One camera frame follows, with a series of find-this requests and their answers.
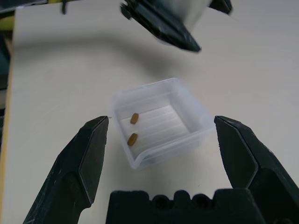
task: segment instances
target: transparent plastic box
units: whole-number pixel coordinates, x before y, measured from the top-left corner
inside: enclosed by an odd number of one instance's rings
[[[215,128],[206,110],[176,78],[118,93],[112,113],[134,169],[197,148]],[[133,125],[134,113],[139,119]],[[127,141],[133,133],[138,138],[130,147]]]

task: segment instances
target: small brown pellet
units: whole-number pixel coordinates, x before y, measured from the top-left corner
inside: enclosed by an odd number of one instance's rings
[[[132,116],[132,118],[131,118],[130,123],[133,124],[133,125],[136,124],[138,118],[139,118],[139,114],[138,113],[134,113],[133,116]]]
[[[134,145],[137,138],[138,138],[138,134],[133,133],[128,140],[128,146]]]

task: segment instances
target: pill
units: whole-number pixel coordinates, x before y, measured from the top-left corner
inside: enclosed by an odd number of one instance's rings
[[[132,118],[131,118],[130,123],[133,124],[133,125],[136,124],[138,118],[139,118],[139,114],[138,113],[134,113],[133,116],[132,116]]]
[[[128,140],[128,146],[132,146],[132,145],[134,145],[135,142],[136,142],[136,140],[137,140],[137,138],[138,138],[138,135],[135,134],[135,133],[133,133],[133,134],[130,136],[129,140]]]

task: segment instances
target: yellow object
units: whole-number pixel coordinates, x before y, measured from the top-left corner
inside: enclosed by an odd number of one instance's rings
[[[0,30],[13,30],[14,15],[0,19]]]

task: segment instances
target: white tabletop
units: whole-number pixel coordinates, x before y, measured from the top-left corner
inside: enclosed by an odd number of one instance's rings
[[[111,116],[114,94],[170,77],[212,116],[251,127],[299,184],[299,2],[235,0],[232,17],[207,9],[194,54],[158,42],[121,15],[119,1],[71,2],[67,15],[57,4],[17,11],[1,223],[23,222],[57,155],[86,121]],[[230,188],[216,132],[193,152],[135,171],[113,119],[97,196],[79,223],[105,223],[113,190],[172,198]]]

